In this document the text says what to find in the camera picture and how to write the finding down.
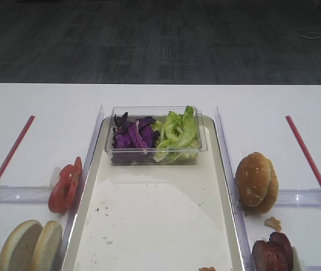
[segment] crumb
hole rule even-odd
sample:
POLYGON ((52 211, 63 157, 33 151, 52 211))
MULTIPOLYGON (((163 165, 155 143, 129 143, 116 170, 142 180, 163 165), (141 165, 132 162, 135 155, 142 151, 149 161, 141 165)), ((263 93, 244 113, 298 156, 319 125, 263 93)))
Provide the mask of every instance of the crumb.
POLYGON ((214 267, 202 267, 198 268, 198 271, 217 271, 214 267))
POLYGON ((281 223, 281 221, 277 220, 273 216, 271 216, 269 219, 266 219, 264 221, 264 225, 265 226, 271 227, 271 228, 275 229, 278 232, 280 232, 281 229, 282 229, 280 223, 281 223))

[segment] sausage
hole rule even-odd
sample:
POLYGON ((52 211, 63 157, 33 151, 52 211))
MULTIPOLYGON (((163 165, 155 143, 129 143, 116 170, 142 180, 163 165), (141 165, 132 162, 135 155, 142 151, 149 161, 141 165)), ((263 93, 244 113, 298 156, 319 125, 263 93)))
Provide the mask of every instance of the sausage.
POLYGON ((273 232, 270 235, 269 241, 276 242, 284 250, 288 271, 292 271, 294 268, 294 254, 287 236, 284 233, 273 232))
POLYGON ((275 242, 256 241, 252 257, 257 271, 288 271, 284 251, 275 242))

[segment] white tray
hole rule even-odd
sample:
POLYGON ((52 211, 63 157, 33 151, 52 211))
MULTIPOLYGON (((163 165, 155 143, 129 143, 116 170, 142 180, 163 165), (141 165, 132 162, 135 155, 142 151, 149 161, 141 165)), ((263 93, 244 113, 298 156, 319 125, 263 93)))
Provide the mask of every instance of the white tray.
POLYGON ((103 121, 62 270, 241 270, 214 122, 196 165, 112 166, 103 121))

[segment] bottom bun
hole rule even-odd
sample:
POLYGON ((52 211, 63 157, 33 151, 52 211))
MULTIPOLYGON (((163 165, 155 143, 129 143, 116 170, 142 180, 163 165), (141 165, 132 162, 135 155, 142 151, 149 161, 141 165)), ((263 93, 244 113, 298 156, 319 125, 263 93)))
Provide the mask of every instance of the bottom bun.
POLYGON ((36 220, 17 226, 1 249, 0 271, 29 271, 41 230, 42 225, 36 220))
POLYGON ((50 271, 63 234, 61 224, 51 220, 44 226, 32 258, 30 271, 50 271))

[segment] floor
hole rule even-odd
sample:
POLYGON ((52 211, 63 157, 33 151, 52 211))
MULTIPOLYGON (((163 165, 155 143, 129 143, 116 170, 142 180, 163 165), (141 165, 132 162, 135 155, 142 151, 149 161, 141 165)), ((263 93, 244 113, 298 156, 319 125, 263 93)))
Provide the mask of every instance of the floor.
POLYGON ((321 84, 313 0, 0 0, 0 82, 321 84))

